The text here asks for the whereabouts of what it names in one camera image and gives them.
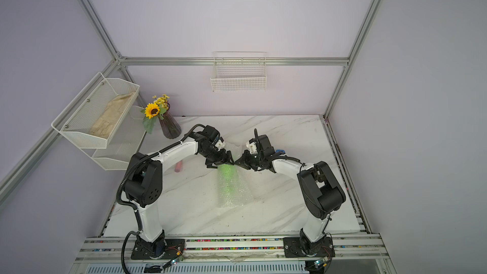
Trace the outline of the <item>green plastic wine glass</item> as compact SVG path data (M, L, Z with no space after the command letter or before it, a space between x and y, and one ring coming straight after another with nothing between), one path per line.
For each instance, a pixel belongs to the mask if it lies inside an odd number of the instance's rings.
M238 174L235 166L221 165L218 167L219 205L231 207L238 202Z

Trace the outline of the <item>clear bubble wrap sheet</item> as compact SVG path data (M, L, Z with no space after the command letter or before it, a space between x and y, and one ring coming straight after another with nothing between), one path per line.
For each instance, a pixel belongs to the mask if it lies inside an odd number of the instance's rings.
M235 208L254 201L244 173L245 171L238 166L229 164L218 166L219 208Z

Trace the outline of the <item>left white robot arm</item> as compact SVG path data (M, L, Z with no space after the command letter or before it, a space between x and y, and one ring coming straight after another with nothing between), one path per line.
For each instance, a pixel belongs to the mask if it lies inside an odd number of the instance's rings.
M157 152L135 153L117 189L116 202L134 211L136 248L149 258L161 257L167 247L156 205L162 194L163 174L192 155L203 156L208 168L233 164L232 153L224 149L224 139L219 131L212 126L197 124L181 140Z

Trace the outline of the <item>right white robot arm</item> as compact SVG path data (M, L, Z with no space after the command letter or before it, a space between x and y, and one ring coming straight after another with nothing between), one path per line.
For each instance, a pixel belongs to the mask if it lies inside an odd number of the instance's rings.
M246 147L235 162L237 166L246 170L271 171L299 184L309 216L299 232L296 250L293 251L289 245L288 251L295 256L312 257L321 253L332 256L332 237L327 235L327 226L347 198L330 166L324 161L308 165L287 156L284 151L274 149L269 138L258 134L256 129L254 138Z

